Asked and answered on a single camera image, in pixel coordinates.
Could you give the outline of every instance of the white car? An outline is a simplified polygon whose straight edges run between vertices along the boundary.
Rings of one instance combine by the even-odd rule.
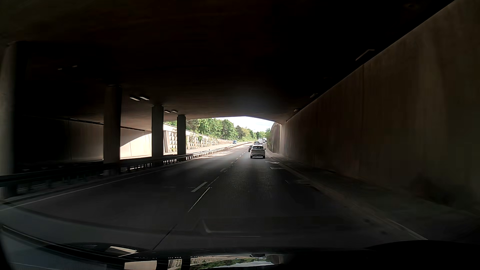
[[[262,157],[262,159],[264,159],[265,158],[265,148],[261,145],[252,146],[252,149],[250,151],[250,158],[253,159],[253,157]]]

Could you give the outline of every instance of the windshield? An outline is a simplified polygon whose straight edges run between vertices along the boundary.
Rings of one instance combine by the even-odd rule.
[[[480,241],[480,1],[0,10],[0,251],[19,269]]]

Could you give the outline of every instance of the tunnel ceiling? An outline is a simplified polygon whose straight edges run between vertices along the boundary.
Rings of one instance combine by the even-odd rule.
[[[2,1],[0,40],[30,41],[23,114],[102,122],[120,84],[123,126],[149,130],[152,104],[283,123],[449,2]]]

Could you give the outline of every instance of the dashed white line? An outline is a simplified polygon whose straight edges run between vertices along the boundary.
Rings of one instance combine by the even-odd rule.
[[[206,183],[208,182],[203,182],[200,186],[198,186],[196,189],[192,190],[191,192],[195,192],[197,190],[199,190],[202,186],[204,186]]]

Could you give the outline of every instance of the sky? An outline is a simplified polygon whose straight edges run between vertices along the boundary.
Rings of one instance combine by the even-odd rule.
[[[221,119],[221,120],[228,119],[235,126],[239,125],[241,127],[247,127],[253,130],[254,132],[265,131],[267,128],[272,128],[272,125],[273,125],[272,121],[248,117],[248,116],[218,117],[217,119]]]

